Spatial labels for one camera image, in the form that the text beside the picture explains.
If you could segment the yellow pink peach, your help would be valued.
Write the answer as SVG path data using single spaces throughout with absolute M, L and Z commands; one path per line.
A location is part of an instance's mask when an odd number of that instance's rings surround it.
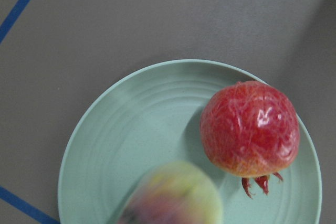
M 223 223 L 224 210 L 212 179 L 187 161 L 151 170 L 137 184 L 117 223 Z

